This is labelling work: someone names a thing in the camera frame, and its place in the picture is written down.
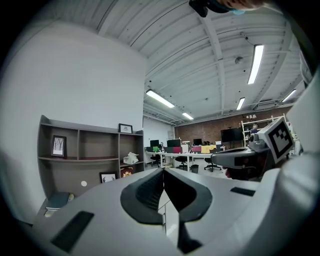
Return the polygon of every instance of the office chair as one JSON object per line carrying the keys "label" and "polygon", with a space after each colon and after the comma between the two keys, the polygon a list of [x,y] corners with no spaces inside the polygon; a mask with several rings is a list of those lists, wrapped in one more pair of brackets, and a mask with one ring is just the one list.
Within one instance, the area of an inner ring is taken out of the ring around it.
{"label": "office chair", "polygon": [[[219,151],[220,151],[220,150],[218,150],[217,148],[215,148],[214,150],[210,150],[210,154],[214,154],[214,153],[219,152]],[[204,167],[204,169],[206,169],[206,168],[211,168],[211,169],[212,169],[211,172],[213,172],[213,171],[214,171],[214,168],[219,168],[220,171],[221,171],[221,168],[220,168],[218,165],[214,164],[214,163],[211,161],[211,157],[210,157],[210,158],[205,158],[204,161],[206,161],[206,162],[208,163],[208,165],[207,165],[206,167]]]}
{"label": "office chair", "polygon": [[179,165],[176,168],[181,168],[182,167],[183,170],[185,169],[185,167],[188,168],[188,166],[185,165],[185,164],[187,164],[187,161],[188,161],[188,158],[186,156],[178,156],[178,157],[175,158],[175,160],[182,163],[182,165]]}
{"label": "office chair", "polygon": [[154,164],[157,164],[159,167],[159,163],[160,163],[160,155],[156,154],[156,155],[152,155],[150,157],[151,160],[154,160],[153,162],[151,162],[151,166],[154,166]]}

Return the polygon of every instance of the ceiling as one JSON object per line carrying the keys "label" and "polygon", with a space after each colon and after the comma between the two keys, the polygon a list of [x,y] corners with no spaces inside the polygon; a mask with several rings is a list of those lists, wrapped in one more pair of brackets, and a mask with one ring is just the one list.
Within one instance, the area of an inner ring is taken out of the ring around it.
{"label": "ceiling", "polygon": [[[194,121],[233,115],[241,97],[241,112],[251,111],[260,101],[281,102],[296,88],[292,104],[304,90],[298,42],[283,15],[266,8],[242,15],[209,11],[201,18],[186,0],[58,0],[36,19],[89,27],[147,57],[144,91],[153,89],[175,107],[145,94],[143,113],[169,124],[188,123],[183,112]],[[265,47],[248,85],[254,44]]]}

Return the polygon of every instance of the brick wall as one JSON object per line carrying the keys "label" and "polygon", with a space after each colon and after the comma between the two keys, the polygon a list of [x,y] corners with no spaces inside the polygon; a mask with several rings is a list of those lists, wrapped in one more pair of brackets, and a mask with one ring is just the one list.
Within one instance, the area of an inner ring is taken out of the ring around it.
{"label": "brick wall", "polygon": [[[256,120],[268,119],[271,118],[271,115],[274,117],[279,117],[283,114],[287,114],[291,107],[275,108],[267,111],[255,112],[251,115],[256,115]],[[226,117],[218,120],[199,122],[184,126],[175,127],[175,137],[181,138],[181,141],[190,141],[193,143],[194,139],[202,139],[202,141],[216,142],[221,141],[221,130],[231,128],[241,127],[241,121],[248,122],[246,116],[248,114],[240,114],[232,117]],[[241,142],[235,142],[235,147],[241,147]]]}

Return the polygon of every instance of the fluorescent light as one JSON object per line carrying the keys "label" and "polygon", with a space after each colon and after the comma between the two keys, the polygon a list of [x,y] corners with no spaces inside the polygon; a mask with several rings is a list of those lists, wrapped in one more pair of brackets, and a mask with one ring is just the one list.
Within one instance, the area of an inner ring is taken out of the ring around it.
{"label": "fluorescent light", "polygon": [[282,102],[285,102],[287,99],[289,99],[292,95],[294,95],[296,93],[296,91],[297,90],[294,89],[292,92],[290,92],[290,94],[287,97],[285,97]]}
{"label": "fluorescent light", "polygon": [[243,98],[241,98],[241,99],[239,100],[239,105],[238,105],[238,107],[236,108],[236,110],[240,110],[240,109],[242,108],[242,105],[244,104],[245,100],[246,100],[245,97],[243,97]]}
{"label": "fluorescent light", "polygon": [[264,45],[262,44],[257,44],[254,46],[254,51],[253,51],[253,63],[251,67],[251,72],[250,72],[250,77],[248,81],[248,85],[251,85],[255,82],[259,67],[261,64],[262,60],[262,55],[264,53]]}
{"label": "fluorescent light", "polygon": [[156,99],[157,101],[161,102],[162,104],[168,106],[169,108],[173,108],[175,105],[171,104],[169,101],[167,101],[166,99],[162,98],[159,94],[155,93],[153,90],[148,90],[146,92],[147,95],[149,95],[150,97]]}
{"label": "fluorescent light", "polygon": [[188,115],[187,113],[183,113],[182,115],[184,115],[185,117],[189,118],[190,120],[193,120],[193,118],[190,115]]}

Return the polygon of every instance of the bookshelf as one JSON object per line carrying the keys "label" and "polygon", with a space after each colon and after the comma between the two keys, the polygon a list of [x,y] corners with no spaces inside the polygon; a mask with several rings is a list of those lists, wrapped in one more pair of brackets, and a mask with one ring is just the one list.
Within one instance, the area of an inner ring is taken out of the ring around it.
{"label": "bookshelf", "polygon": [[[65,157],[51,156],[53,136],[66,137]],[[123,158],[129,152],[139,154],[138,162],[129,165]],[[143,131],[120,133],[106,128],[40,118],[37,156],[42,187],[47,198],[55,192],[70,192],[76,197],[100,185],[99,173],[116,172],[133,167],[133,173],[144,170]]]}

